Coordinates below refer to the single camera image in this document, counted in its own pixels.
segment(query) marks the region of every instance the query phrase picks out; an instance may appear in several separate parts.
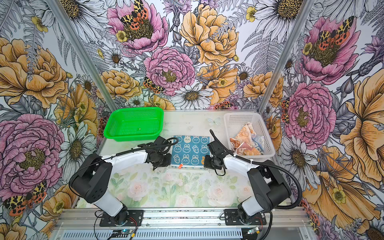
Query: floral wall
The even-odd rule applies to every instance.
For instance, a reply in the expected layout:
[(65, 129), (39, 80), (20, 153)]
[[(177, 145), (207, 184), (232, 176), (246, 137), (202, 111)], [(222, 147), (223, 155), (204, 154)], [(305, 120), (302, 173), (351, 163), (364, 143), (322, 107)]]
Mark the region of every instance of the floral wall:
[(61, 2), (119, 107), (256, 109), (302, 0)]
[(383, 10), (316, 1), (263, 112), (318, 239), (384, 237)]
[(0, 2), (0, 236), (47, 240), (110, 110), (45, 2)]

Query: basket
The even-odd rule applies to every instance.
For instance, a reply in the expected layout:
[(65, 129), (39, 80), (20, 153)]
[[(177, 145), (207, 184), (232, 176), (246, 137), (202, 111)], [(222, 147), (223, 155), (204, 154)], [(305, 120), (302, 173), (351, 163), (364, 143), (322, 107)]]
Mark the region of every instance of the basket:
[(104, 136), (116, 141), (156, 139), (163, 129), (161, 108), (122, 108), (114, 111), (104, 129)]
[(252, 112), (239, 112), (239, 113), (226, 113), (224, 114), (224, 125), (227, 133), (228, 147), (230, 144), (230, 137), (235, 137), (241, 130), (241, 128), (247, 123), (251, 122), (254, 131), (257, 135), (264, 136), (264, 154), (257, 156), (242, 156), (255, 161), (264, 161), (270, 159), (275, 155), (275, 148), (272, 144), (271, 137), (264, 123), (263, 118), (258, 113)]

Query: blue towel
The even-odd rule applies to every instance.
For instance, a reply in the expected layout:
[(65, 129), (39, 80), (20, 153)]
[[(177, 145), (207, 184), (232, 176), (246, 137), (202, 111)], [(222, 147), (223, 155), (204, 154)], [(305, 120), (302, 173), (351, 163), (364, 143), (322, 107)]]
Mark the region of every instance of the blue towel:
[(211, 142), (206, 136), (176, 135), (179, 142), (172, 146), (171, 166), (204, 167), (204, 158), (209, 154), (207, 144)]

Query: white plastic basket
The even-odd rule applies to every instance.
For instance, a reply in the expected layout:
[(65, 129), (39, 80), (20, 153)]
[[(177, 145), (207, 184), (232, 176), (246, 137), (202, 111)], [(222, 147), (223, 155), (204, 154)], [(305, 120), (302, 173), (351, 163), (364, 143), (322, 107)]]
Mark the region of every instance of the white plastic basket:
[(226, 113), (224, 114), (224, 125), (227, 133), (228, 147), (230, 148), (230, 137), (235, 137), (241, 130), (241, 128), (251, 122), (254, 131), (257, 135), (264, 136), (264, 154), (256, 156), (242, 156), (248, 159), (254, 159), (255, 161), (264, 161), (270, 159), (275, 155), (275, 148), (272, 144), (271, 137), (264, 123), (263, 118), (258, 113), (251, 112), (238, 112), (238, 113)]

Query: green basket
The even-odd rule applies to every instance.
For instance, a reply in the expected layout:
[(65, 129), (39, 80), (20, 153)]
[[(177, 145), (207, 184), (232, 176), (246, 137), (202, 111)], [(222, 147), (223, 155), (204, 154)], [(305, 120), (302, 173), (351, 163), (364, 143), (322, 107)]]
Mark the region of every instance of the green basket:
[(114, 111), (104, 129), (106, 138), (116, 141), (156, 139), (163, 129), (161, 108), (122, 108)]

